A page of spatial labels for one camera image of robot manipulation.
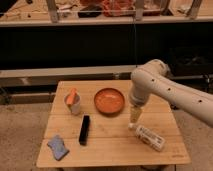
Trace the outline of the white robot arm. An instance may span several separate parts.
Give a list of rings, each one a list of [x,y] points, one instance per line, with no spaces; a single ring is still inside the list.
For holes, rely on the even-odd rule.
[[[142,107],[155,94],[213,128],[213,95],[169,80],[168,71],[159,59],[135,68],[131,73],[130,103]]]

